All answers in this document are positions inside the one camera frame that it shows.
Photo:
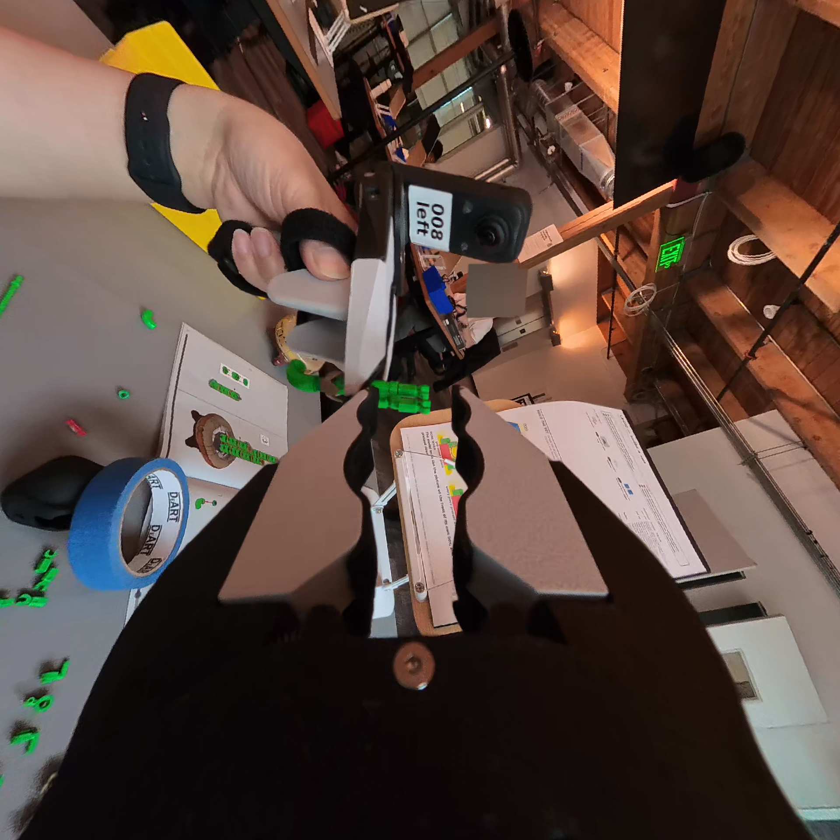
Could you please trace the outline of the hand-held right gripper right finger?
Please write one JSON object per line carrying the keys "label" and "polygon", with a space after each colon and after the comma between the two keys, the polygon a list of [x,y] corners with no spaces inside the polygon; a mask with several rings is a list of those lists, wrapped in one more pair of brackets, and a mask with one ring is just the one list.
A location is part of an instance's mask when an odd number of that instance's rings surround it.
{"label": "hand-held right gripper right finger", "polygon": [[542,603],[605,600],[607,585],[548,456],[461,387],[451,415],[466,484],[452,549],[460,629],[479,632],[493,610],[526,623]]}

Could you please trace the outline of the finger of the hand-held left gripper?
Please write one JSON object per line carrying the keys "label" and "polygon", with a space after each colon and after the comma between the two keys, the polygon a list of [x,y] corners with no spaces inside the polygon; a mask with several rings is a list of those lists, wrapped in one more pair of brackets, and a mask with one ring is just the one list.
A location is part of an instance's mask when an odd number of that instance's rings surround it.
{"label": "finger of the hand-held left gripper", "polygon": [[345,394],[357,393],[385,358],[389,327],[389,269],[380,259],[353,262],[346,322],[343,383]]}
{"label": "finger of the hand-held left gripper", "polygon": [[400,279],[395,252],[389,248],[387,256],[377,267],[366,323],[366,383],[388,382],[394,354],[397,319],[397,281]]}

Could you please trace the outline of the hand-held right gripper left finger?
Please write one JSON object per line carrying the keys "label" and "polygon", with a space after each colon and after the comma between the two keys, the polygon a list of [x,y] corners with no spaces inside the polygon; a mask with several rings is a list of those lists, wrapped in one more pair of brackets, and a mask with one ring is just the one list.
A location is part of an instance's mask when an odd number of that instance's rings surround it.
{"label": "hand-held right gripper left finger", "polygon": [[371,632],[377,555],[371,439],[378,397],[359,392],[283,455],[220,588],[225,604],[279,603],[304,622],[330,608]]}

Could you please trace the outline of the green lego bamboo stem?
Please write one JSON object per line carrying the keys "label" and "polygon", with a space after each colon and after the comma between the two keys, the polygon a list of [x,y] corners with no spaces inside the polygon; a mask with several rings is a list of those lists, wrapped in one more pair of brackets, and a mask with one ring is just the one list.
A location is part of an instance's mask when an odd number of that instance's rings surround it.
{"label": "green lego bamboo stem", "polygon": [[[347,395],[344,393],[343,375],[340,371],[333,371],[325,376],[310,373],[303,360],[293,360],[286,367],[287,382],[293,388],[305,393],[319,393],[336,403],[345,401]],[[380,409],[423,415],[432,411],[428,385],[376,380],[370,384],[370,390],[377,394]]]}

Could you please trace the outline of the person's left forearm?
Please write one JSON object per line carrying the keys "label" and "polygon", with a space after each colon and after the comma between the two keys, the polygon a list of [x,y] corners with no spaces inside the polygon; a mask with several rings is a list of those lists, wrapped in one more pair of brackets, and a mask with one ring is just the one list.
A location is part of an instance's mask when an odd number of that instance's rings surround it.
{"label": "person's left forearm", "polygon": [[133,75],[1,31],[1,197],[150,203],[129,174]]}

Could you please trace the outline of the brown lego pot base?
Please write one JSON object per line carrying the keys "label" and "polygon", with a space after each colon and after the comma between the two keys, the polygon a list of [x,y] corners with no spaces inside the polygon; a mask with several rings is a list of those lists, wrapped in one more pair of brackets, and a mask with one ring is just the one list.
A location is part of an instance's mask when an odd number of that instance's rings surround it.
{"label": "brown lego pot base", "polygon": [[276,324],[273,339],[276,355],[272,363],[275,366],[283,366],[293,361],[300,361],[304,364],[306,373],[310,375],[319,373],[324,364],[323,360],[306,354],[301,355],[289,345],[289,335],[297,325],[298,313],[295,311],[285,314]]}

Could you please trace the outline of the lego instruction booklet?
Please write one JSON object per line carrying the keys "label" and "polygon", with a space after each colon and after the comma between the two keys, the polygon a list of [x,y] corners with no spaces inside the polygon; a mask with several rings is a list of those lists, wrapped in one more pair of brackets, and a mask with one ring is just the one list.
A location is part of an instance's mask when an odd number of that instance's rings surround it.
{"label": "lego instruction booklet", "polygon": [[321,423],[319,398],[289,385],[285,367],[266,373],[183,324],[151,450],[186,477],[181,549],[261,468]]}

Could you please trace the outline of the scattered green lego pieces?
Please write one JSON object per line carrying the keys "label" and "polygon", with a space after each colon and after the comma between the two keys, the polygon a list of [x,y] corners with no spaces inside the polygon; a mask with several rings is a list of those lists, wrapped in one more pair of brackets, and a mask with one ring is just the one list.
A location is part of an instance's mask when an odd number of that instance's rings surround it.
{"label": "scattered green lego pieces", "polygon": [[[40,555],[33,569],[33,582],[29,587],[15,593],[2,590],[2,611],[18,609],[19,607],[36,610],[49,603],[49,588],[55,582],[60,569],[56,564],[57,550],[46,548]],[[67,677],[70,658],[63,657],[55,663],[42,666],[37,673],[37,686],[29,691],[20,701],[23,710],[34,716],[46,713],[55,703],[52,687]],[[20,749],[24,755],[30,755],[37,750],[40,741],[40,729],[34,723],[16,725],[9,738],[11,748]]]}

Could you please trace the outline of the blue box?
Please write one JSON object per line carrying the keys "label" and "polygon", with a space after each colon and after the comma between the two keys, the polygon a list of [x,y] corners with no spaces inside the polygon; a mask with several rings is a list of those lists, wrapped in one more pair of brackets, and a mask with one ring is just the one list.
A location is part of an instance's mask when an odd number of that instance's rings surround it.
{"label": "blue box", "polygon": [[446,284],[435,266],[430,266],[422,274],[422,282],[428,299],[429,307],[443,318],[455,310],[454,303],[447,294]]}

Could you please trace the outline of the printed instruction sheet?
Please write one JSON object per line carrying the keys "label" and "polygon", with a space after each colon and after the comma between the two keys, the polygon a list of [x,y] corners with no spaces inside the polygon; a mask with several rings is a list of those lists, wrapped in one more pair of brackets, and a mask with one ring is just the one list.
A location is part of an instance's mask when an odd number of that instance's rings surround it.
{"label": "printed instruction sheet", "polygon": [[[584,402],[548,402],[499,411],[548,456],[567,468],[657,558],[672,579],[711,572],[676,504],[623,410]],[[435,627],[457,623],[453,543],[466,483],[456,469],[451,423],[402,430],[406,494],[416,556],[422,564]]]}

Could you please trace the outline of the blue masking tape roll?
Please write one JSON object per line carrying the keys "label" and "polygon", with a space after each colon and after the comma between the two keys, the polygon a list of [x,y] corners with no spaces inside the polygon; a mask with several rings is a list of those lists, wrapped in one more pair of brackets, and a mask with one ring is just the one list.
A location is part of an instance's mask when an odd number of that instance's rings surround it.
{"label": "blue masking tape roll", "polygon": [[[122,551],[124,513],[141,485],[150,489],[150,522],[128,560]],[[121,458],[103,467],[82,491],[71,519],[67,551],[73,573],[100,592],[152,585],[182,546],[189,503],[186,474],[172,459]]]}

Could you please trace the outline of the black wristband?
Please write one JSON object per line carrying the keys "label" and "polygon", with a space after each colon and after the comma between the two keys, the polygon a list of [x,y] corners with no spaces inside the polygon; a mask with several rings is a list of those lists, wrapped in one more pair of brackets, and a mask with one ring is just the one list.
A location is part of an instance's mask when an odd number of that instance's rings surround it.
{"label": "black wristband", "polygon": [[174,91],[182,85],[182,80],[154,73],[135,75],[124,100],[124,142],[129,176],[152,203],[198,215],[204,209],[184,195],[171,147],[168,109]]}

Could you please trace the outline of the black rounded case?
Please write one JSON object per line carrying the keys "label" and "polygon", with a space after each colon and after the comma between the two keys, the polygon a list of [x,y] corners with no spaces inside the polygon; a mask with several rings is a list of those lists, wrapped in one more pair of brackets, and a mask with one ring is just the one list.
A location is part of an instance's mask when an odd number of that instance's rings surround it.
{"label": "black rounded case", "polygon": [[3,513],[11,522],[32,529],[68,531],[83,491],[102,469],[76,455],[53,458],[3,489]]}

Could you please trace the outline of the black hanging panel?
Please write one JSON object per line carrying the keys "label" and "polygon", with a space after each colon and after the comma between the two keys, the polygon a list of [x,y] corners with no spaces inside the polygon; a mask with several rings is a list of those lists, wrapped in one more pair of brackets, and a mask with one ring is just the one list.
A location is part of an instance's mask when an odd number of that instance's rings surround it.
{"label": "black hanging panel", "polygon": [[684,175],[724,1],[625,1],[613,204]]}

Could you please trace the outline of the metal ventilation duct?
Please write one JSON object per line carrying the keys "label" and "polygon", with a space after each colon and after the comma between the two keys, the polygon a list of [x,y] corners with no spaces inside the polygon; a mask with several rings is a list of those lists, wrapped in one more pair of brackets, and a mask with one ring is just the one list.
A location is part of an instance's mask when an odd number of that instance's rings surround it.
{"label": "metal ventilation duct", "polygon": [[604,198],[614,194],[615,154],[606,136],[608,107],[582,81],[536,80],[528,107],[549,154],[561,151]]}

